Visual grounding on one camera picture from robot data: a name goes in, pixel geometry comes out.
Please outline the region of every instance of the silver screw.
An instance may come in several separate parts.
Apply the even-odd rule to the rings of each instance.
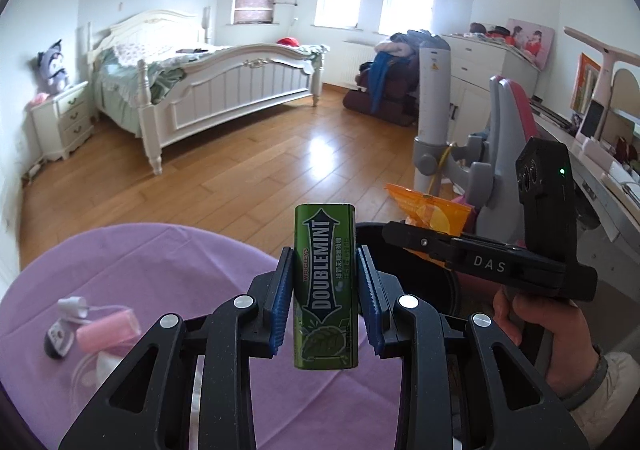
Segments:
[[[482,313],[478,313],[474,315],[474,324],[478,327],[489,327],[491,325],[491,318],[487,315],[483,315]]]
[[[171,329],[171,327],[175,327],[178,324],[178,317],[176,315],[164,315],[160,319],[160,326],[165,329]]]
[[[238,309],[247,309],[254,304],[254,299],[249,295],[240,295],[238,298],[234,300],[234,306]]]
[[[405,309],[415,309],[418,306],[418,299],[413,295],[402,295],[398,302]]]

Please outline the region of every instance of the white dresser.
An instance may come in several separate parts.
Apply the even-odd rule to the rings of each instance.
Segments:
[[[516,81],[531,97],[540,71],[500,44],[462,36],[443,38],[451,47],[449,141],[463,145],[470,134],[484,130],[489,121],[489,80],[493,76]]]
[[[88,82],[52,96],[31,109],[45,159],[68,159],[94,132],[89,112]]]

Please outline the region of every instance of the blue cloth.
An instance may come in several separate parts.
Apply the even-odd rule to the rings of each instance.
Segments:
[[[407,64],[409,58],[398,58],[388,52],[379,52],[369,67],[369,94],[371,95],[371,113],[375,114],[385,92],[386,73],[394,63]]]

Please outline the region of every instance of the brown leather recliner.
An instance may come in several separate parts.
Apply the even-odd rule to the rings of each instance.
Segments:
[[[373,115],[396,125],[409,126],[418,117],[417,101],[409,94],[417,89],[419,82],[420,61],[416,54],[408,64],[396,63],[389,67],[383,97],[376,113],[371,112],[370,94],[362,89],[350,90],[344,96],[342,104],[356,112]],[[356,76],[356,84],[365,89],[369,88],[368,67]]]

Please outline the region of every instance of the camera lens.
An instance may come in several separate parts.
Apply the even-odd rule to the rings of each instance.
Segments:
[[[529,167],[529,174],[531,175],[531,182],[536,184],[538,182],[538,167],[536,166],[536,162],[532,161],[531,166]]]
[[[522,173],[522,185],[524,186],[524,191],[528,192],[531,181],[529,179],[529,172],[526,170]]]

